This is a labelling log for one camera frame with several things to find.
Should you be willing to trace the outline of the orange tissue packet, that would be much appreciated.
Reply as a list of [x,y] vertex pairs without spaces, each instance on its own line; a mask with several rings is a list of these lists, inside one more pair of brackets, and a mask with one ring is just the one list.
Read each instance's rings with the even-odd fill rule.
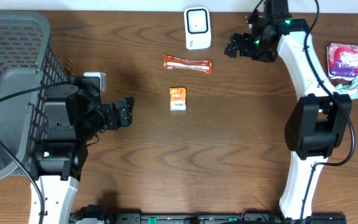
[[170,88],[170,110],[186,110],[186,88]]

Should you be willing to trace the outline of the brown snack bar wrapper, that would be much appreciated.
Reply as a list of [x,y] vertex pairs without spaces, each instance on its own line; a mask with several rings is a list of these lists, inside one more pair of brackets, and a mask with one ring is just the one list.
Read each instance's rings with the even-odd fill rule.
[[213,74],[212,60],[190,60],[170,55],[163,56],[163,68],[166,70],[187,69]]

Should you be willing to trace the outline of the purple red tissue pack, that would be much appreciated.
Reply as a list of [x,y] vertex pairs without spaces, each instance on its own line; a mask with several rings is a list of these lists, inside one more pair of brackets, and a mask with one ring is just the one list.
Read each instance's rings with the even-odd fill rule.
[[332,43],[326,57],[329,79],[351,82],[358,77],[358,45]]

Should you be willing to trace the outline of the teal snack wrapper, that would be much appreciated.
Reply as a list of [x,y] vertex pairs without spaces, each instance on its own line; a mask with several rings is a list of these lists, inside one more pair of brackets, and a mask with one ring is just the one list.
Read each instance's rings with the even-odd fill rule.
[[340,83],[335,89],[340,94],[348,94],[352,100],[358,99],[358,77],[355,77],[350,85]]

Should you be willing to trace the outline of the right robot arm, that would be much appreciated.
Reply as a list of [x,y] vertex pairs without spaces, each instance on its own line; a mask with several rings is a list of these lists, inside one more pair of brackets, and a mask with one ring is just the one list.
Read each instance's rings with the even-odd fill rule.
[[296,92],[297,104],[284,131],[290,169],[278,201],[280,216],[269,223],[345,223],[344,215],[314,215],[311,206],[323,167],[343,166],[354,153],[352,100],[327,78],[313,47],[314,26],[294,18],[287,0],[260,4],[263,13],[254,9],[248,18],[250,33],[231,35],[224,53],[261,62],[281,58]]

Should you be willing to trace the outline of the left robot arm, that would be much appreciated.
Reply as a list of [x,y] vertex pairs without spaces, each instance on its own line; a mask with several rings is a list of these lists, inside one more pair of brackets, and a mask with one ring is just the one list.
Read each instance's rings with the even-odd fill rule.
[[39,130],[30,174],[30,223],[68,223],[88,142],[98,133],[128,127],[134,98],[103,104],[99,77],[71,77],[45,90],[47,121]]

